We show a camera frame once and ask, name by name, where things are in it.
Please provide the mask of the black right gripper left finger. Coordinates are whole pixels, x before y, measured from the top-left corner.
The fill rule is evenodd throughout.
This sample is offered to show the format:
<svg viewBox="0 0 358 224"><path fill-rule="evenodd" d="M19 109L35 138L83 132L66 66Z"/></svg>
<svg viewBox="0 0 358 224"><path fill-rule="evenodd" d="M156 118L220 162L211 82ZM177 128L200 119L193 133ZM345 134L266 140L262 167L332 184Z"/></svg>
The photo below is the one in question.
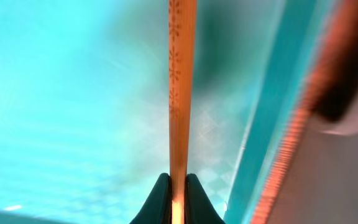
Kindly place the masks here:
<svg viewBox="0 0 358 224"><path fill-rule="evenodd" d="M130 224L171 224L171 221L172 181L167 173L162 173Z"/></svg>

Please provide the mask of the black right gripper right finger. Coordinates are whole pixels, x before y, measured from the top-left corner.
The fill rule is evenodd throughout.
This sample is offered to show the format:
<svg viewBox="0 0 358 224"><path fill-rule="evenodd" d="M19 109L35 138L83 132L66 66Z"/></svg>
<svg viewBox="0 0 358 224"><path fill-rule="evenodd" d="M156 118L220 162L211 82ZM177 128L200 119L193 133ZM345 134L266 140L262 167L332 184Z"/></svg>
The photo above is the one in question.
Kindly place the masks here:
<svg viewBox="0 0 358 224"><path fill-rule="evenodd" d="M185 184L186 224L225 224L215 211L200 180L195 174L186 176Z"/></svg>

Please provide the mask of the wooden chopstick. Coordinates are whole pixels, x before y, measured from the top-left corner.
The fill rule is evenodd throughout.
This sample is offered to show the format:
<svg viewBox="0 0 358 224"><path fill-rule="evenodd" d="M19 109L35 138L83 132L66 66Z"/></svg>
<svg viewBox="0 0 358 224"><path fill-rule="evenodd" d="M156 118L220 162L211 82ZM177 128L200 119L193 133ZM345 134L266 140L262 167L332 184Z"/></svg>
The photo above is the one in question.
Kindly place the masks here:
<svg viewBox="0 0 358 224"><path fill-rule="evenodd" d="M169 0L169 149L173 224L185 222L195 36L196 0Z"/></svg>

